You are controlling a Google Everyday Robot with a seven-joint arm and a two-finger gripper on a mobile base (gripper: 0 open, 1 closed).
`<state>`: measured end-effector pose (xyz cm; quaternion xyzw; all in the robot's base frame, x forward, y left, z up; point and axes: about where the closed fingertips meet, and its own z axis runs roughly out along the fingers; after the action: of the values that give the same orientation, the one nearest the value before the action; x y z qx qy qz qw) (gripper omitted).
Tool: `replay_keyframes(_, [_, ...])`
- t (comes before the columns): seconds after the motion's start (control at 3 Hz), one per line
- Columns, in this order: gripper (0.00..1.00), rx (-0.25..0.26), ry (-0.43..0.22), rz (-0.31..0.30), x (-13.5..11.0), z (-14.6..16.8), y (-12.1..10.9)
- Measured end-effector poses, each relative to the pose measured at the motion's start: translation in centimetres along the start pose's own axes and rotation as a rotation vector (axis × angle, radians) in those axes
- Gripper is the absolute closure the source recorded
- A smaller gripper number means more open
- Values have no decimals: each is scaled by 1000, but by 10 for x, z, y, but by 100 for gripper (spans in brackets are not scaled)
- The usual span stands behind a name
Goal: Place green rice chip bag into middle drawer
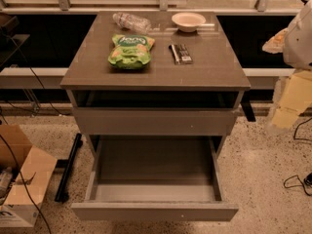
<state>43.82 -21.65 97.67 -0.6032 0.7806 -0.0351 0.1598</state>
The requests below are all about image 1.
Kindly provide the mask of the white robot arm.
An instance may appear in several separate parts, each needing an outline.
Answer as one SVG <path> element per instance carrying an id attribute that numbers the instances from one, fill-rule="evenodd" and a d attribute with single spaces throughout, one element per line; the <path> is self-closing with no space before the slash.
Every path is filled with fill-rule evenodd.
<path id="1" fill-rule="evenodd" d="M 312 1 L 306 2 L 287 28 L 280 30 L 262 46 L 270 54 L 283 54 L 284 63 L 294 72 L 280 86 L 274 98 L 269 126 L 289 129 L 312 104 Z"/>

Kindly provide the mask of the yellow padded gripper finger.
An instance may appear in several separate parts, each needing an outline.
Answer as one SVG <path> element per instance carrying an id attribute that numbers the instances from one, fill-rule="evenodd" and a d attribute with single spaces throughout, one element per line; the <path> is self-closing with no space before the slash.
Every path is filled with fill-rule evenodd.
<path id="1" fill-rule="evenodd" d="M 312 72 L 296 71 L 286 79 L 281 98 L 271 123 L 280 129 L 289 129 L 299 115 L 312 104 Z"/>

